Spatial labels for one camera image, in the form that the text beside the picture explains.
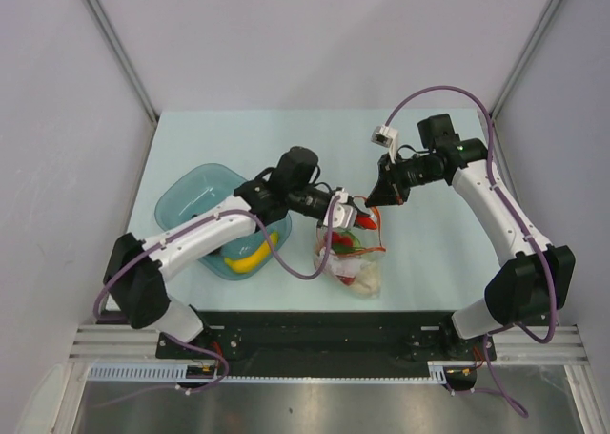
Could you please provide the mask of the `red orange carrot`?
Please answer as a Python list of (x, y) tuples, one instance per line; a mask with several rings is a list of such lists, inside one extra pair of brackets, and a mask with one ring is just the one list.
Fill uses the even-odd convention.
[(358, 214), (355, 220), (355, 227), (363, 230), (376, 230), (377, 223), (368, 215)]

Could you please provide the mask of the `red cherry bunch with leaf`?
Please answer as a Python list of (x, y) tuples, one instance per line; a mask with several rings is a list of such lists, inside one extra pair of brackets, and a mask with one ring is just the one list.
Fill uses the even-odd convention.
[(323, 272), (349, 286), (369, 262), (358, 253), (360, 241), (350, 232), (332, 232), (331, 250)]

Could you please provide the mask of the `clear zip bag red zipper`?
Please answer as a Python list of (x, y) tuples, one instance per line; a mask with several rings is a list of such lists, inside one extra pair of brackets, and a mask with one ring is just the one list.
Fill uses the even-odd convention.
[(381, 240), (381, 213), (377, 207), (366, 210), (350, 229), (335, 229), (323, 273), (363, 298), (381, 291), (379, 262), (386, 254)]

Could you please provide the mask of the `green white lettuce head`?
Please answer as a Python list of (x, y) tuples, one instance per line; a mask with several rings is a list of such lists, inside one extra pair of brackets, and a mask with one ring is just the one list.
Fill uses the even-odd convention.
[(382, 278), (376, 262), (363, 267), (355, 276), (349, 288), (359, 296), (372, 298), (381, 291)]

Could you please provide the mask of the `yellow banana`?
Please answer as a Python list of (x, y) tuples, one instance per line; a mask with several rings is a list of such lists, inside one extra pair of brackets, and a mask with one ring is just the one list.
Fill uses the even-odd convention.
[(270, 244), (264, 241), (250, 256), (241, 259), (224, 258), (224, 263), (237, 274), (248, 274), (260, 266), (271, 253)]

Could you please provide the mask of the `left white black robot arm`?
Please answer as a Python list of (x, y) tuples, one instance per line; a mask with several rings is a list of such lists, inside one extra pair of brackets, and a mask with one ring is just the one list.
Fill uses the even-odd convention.
[(289, 212), (310, 217), (329, 232), (376, 227), (344, 189), (316, 188), (312, 178), (317, 167), (313, 151), (295, 146), (211, 210), (152, 238), (122, 235), (112, 247), (100, 294), (114, 300), (119, 320), (132, 329), (151, 327), (176, 339), (188, 356), (204, 355), (211, 335), (203, 320), (166, 289), (187, 265), (256, 232), (269, 239), (268, 225)]

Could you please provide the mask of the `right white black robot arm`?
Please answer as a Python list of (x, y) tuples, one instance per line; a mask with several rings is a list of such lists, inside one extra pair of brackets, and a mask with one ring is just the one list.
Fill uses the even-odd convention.
[(520, 209), (489, 160), (484, 143), (463, 140), (450, 115), (438, 114), (417, 124), (423, 152), (409, 158), (398, 150), (398, 132), (378, 126), (373, 143), (386, 148), (377, 163), (378, 180), (367, 207), (405, 203), (412, 188), (445, 181), (468, 204), (490, 239), (499, 264), (483, 297), (454, 312), (439, 335), (441, 351), (461, 359), (474, 347), (474, 338), (522, 326), (546, 315), (557, 323), (565, 305), (576, 266), (566, 246), (556, 246)]

